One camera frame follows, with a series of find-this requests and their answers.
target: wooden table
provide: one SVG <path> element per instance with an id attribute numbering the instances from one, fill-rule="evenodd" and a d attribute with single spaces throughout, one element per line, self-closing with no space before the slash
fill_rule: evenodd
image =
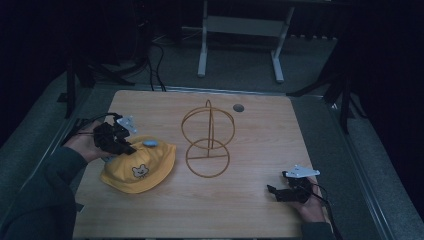
<path id="1" fill-rule="evenodd" d="M 190 143 L 181 131 L 184 116 L 210 100 L 229 112 L 235 136 L 227 145 L 230 164 L 214 178 L 202 178 L 186 165 Z M 233 110 L 235 104 L 243 112 Z M 110 112 L 132 115 L 138 135 L 177 146 L 175 166 L 151 190 L 125 194 L 100 181 L 103 161 L 86 168 L 76 194 L 85 205 L 74 237 L 274 238 L 300 236 L 295 210 L 277 202 L 266 185 L 287 188 L 283 170 L 312 167 L 290 100 L 283 96 L 182 92 L 118 91 Z M 216 138 L 231 129 L 215 114 Z M 191 137 L 201 137 L 202 116 L 191 121 Z"/>

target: dark sleeve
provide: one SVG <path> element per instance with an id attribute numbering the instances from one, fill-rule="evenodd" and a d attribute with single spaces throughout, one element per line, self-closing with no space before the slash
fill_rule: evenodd
<path id="1" fill-rule="evenodd" d="M 75 198 L 69 184 L 87 165 L 70 148 L 58 148 L 18 193 L 0 239 L 72 239 Z"/>
<path id="2" fill-rule="evenodd" d="M 302 224 L 302 240 L 335 240 L 331 225 L 326 222 Z"/>

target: hand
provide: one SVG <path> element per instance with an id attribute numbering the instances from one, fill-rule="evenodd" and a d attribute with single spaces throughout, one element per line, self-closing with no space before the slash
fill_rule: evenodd
<path id="1" fill-rule="evenodd" d="M 94 144 L 93 129 L 100 124 L 98 121 L 93 122 L 89 127 L 80 130 L 63 146 L 77 151 L 88 163 L 97 158 L 111 156 L 111 153 L 101 150 Z"/>
<path id="2" fill-rule="evenodd" d="M 312 185 L 312 191 L 318 194 L 318 186 Z M 287 204 L 294 207 L 305 222 L 325 222 L 321 200 L 313 195 L 304 204 L 299 202 L 288 202 Z"/>

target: cable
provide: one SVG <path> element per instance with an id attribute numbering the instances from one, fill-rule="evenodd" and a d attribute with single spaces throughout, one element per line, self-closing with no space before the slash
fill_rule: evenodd
<path id="1" fill-rule="evenodd" d="M 112 131 L 110 133 L 112 133 L 112 134 L 119 133 L 119 131 Z M 109 132 L 108 133 L 77 132 L 75 135 L 91 135 L 91 136 L 94 136 L 94 135 L 109 135 L 110 133 Z"/>
<path id="2" fill-rule="evenodd" d="M 103 114 L 100 114 L 100 115 L 98 115 L 98 116 L 95 116 L 95 117 L 93 117 L 93 118 L 90 118 L 90 119 L 88 119 L 88 120 L 82 120 L 82 122 L 79 124 L 79 125 L 77 125 L 77 126 L 75 126 L 69 133 L 68 133 L 68 135 L 63 139 L 63 141 L 62 141 L 62 145 L 63 144 L 65 144 L 69 139 L 71 139 L 71 137 L 73 137 L 74 135 L 76 135 L 76 134 L 78 134 L 78 132 L 80 131 L 80 130 L 82 130 L 85 126 L 87 126 L 88 124 L 90 124 L 90 123 L 93 123 L 94 121 L 96 121 L 97 119 L 99 119 L 99 118 L 103 118 L 103 117 L 106 117 L 106 116 L 114 116 L 114 119 L 119 119 L 119 118 L 122 118 L 122 116 L 121 115 L 119 115 L 119 114 L 117 114 L 117 113 L 103 113 Z"/>
<path id="3" fill-rule="evenodd" d="M 112 70 L 109 69 L 109 67 L 106 67 L 106 69 L 108 69 L 112 74 L 116 74 L 119 77 L 122 77 L 123 79 L 128 79 L 131 77 L 136 76 L 137 74 L 140 74 L 141 72 L 143 72 L 146 69 L 146 65 L 147 65 L 147 59 L 145 61 L 140 60 L 140 59 L 136 59 L 134 60 L 134 65 L 130 66 L 128 68 L 125 69 L 120 69 L 120 70 Z M 95 80 L 105 80 L 105 79 L 109 79 L 109 78 L 105 78 L 104 74 L 96 71 L 95 68 L 91 68 L 93 70 L 94 73 L 98 73 L 97 75 L 94 75 Z"/>
<path id="4" fill-rule="evenodd" d="M 160 79 L 160 76 L 159 76 L 159 66 L 162 62 L 162 59 L 163 59 L 163 56 L 164 56 L 164 51 L 163 51 L 163 48 L 159 44 L 152 43 L 152 46 L 157 47 L 161 50 L 161 56 L 159 58 L 158 64 L 156 65 L 156 70 L 153 70 L 150 58 L 147 58 L 147 65 L 149 66 L 149 69 L 150 69 L 150 86 L 151 86 L 152 91 L 155 91 L 155 89 L 153 87 L 153 76 L 155 76 L 157 81 L 159 82 L 159 85 L 162 89 L 162 92 L 166 92 L 166 87 L 163 84 L 163 82 L 162 82 L 162 80 Z"/>
<path id="5" fill-rule="evenodd" d="M 325 190 L 325 188 L 321 187 L 318 184 L 314 184 L 311 183 L 315 186 L 318 186 L 320 189 L 323 189 L 327 195 L 327 190 Z M 299 188 L 303 189 L 305 192 L 313 195 L 314 197 L 318 198 L 319 200 L 321 200 L 321 202 L 324 203 L 325 208 L 327 209 L 327 213 L 328 213 L 328 218 L 330 219 L 330 223 L 333 226 L 333 231 L 334 231 L 334 236 L 336 237 L 337 240 L 343 240 L 343 236 L 341 235 L 339 229 L 337 228 L 336 222 L 334 221 L 334 216 L 333 216 L 333 210 L 331 209 L 331 202 L 328 201 L 328 199 L 324 199 L 321 196 L 319 196 L 318 194 L 314 193 L 314 192 L 310 192 L 308 191 L 306 188 L 304 188 L 303 186 L 298 186 Z"/>
<path id="6" fill-rule="evenodd" d="M 352 103 L 353 107 L 355 108 L 356 112 L 359 114 L 359 116 L 361 116 L 362 118 L 367 119 L 368 116 L 365 115 L 362 110 L 359 108 L 359 106 L 356 104 L 356 102 L 353 100 L 352 97 L 350 97 L 350 102 Z"/>
<path id="7" fill-rule="evenodd" d="M 202 30 L 198 30 L 198 31 L 196 31 L 195 33 L 187 34 L 185 37 L 181 38 L 181 41 L 184 41 L 184 40 L 190 39 L 190 38 L 195 37 L 195 36 L 197 36 L 197 35 L 201 35 L 201 33 L 202 33 Z M 168 41 L 168 42 L 165 42 L 165 41 L 158 41 L 158 40 L 160 40 L 160 39 L 162 39 L 162 38 L 165 38 L 165 37 L 167 37 L 167 35 L 166 35 L 166 34 L 161 35 L 161 36 L 156 37 L 155 39 L 153 39 L 153 40 L 152 40 L 152 42 L 153 42 L 153 43 L 155 43 L 155 44 L 158 44 L 158 45 L 162 45 L 162 46 L 169 46 L 169 45 L 175 45 L 175 44 L 176 44 L 176 43 L 175 43 L 174 41 L 172 41 L 172 40 L 170 40 L 170 41 Z"/>

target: yellow hat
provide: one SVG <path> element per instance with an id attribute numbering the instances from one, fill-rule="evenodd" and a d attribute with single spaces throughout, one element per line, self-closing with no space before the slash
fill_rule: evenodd
<path id="1" fill-rule="evenodd" d="M 151 136 L 134 137 L 128 142 L 137 151 L 106 163 L 100 179 L 122 192 L 141 193 L 158 185 L 171 172 L 176 146 Z"/>

